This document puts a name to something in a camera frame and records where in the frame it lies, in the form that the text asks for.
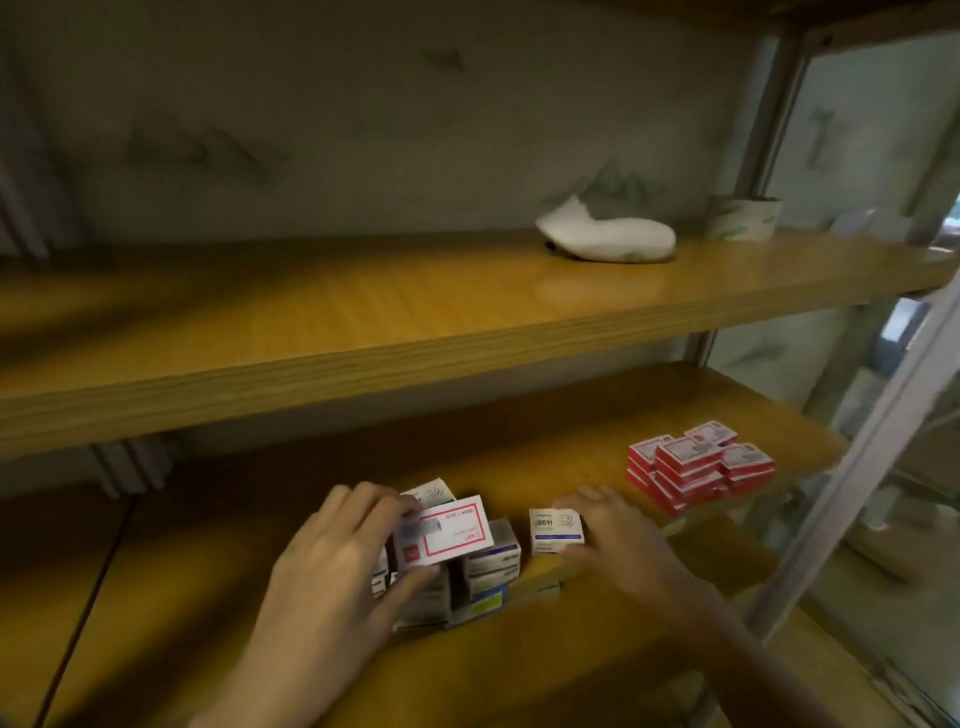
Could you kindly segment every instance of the right hand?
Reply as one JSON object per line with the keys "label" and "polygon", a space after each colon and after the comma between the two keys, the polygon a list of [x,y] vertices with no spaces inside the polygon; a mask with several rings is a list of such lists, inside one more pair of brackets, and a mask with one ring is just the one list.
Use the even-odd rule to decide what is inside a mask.
{"label": "right hand", "polygon": [[582,485],[552,507],[579,513],[595,542],[567,546],[563,556],[604,574],[656,614],[668,615],[677,592],[696,583],[660,530],[612,488]]}

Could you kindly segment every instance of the left hand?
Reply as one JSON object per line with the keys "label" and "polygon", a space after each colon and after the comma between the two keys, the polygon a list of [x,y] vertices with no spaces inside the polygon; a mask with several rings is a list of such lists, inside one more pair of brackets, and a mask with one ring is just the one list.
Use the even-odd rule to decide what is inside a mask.
{"label": "left hand", "polygon": [[408,571],[373,598],[380,549],[416,510],[381,485],[335,486],[274,565],[243,657],[193,728],[305,728],[322,716],[438,573]]}

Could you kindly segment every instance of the blue stripe on box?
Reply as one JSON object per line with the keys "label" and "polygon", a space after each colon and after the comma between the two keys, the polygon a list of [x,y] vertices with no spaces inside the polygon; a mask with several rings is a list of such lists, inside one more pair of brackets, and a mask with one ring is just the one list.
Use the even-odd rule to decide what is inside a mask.
{"label": "blue stripe on box", "polygon": [[495,553],[503,553],[504,551],[516,551],[518,548],[520,548],[518,544],[509,544],[507,546],[501,546],[500,548],[485,548],[482,551],[471,553],[467,559],[482,559],[484,556],[493,556]]}

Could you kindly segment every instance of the wood grain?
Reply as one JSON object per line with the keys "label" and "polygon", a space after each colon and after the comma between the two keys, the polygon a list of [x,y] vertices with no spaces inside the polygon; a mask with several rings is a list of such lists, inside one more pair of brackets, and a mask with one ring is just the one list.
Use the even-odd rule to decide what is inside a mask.
{"label": "wood grain", "polygon": [[[64,676],[52,725],[165,725],[202,705],[249,634],[272,563],[336,482],[372,479],[405,489],[439,475],[457,495],[481,494],[491,518],[509,517],[522,542],[529,543],[527,510],[584,482],[609,483],[649,509],[649,501],[624,477],[627,446],[714,418],[767,450],[786,478],[818,472],[843,450],[819,425],[725,376],[686,364],[657,364],[192,463],[166,491],[137,505]],[[667,522],[662,514],[652,515]],[[729,521],[696,524],[677,539],[690,567],[724,589],[756,583],[771,566],[770,555],[757,551]],[[558,557],[528,558],[514,593],[570,575]],[[367,687],[338,709],[334,724],[373,724],[364,721],[376,717],[387,725],[413,725],[422,717],[423,725],[440,725],[432,709],[424,716],[411,713],[415,696],[404,702],[406,692],[418,690],[402,677],[410,666],[428,669],[430,679],[444,686],[437,694],[450,691],[452,704],[454,697],[465,697],[473,678],[464,674],[459,687],[446,683],[461,675],[461,663],[475,654],[477,667],[464,669],[482,668],[488,676],[478,677],[474,689],[494,694],[516,682],[503,688],[504,699],[519,700],[550,689],[551,681],[626,657],[659,633],[619,597],[598,589],[572,599],[570,611],[561,606],[568,603],[563,596],[556,613],[532,607],[398,647],[377,662],[362,683]],[[557,669],[554,661],[534,666],[531,645],[541,625],[545,640],[549,635],[558,649],[567,650],[568,668]],[[528,636],[520,639],[521,634]],[[519,672],[528,669],[530,675]],[[374,694],[377,700],[369,700]],[[474,696],[467,702],[477,710],[505,707],[496,701],[485,707],[485,700]]]}
{"label": "wood grain", "polygon": [[10,725],[34,724],[129,507],[95,487],[0,501],[0,717]]}
{"label": "wood grain", "polygon": [[548,255],[530,231],[8,266],[0,458],[935,288],[955,268],[953,255],[799,233],[594,264]]}

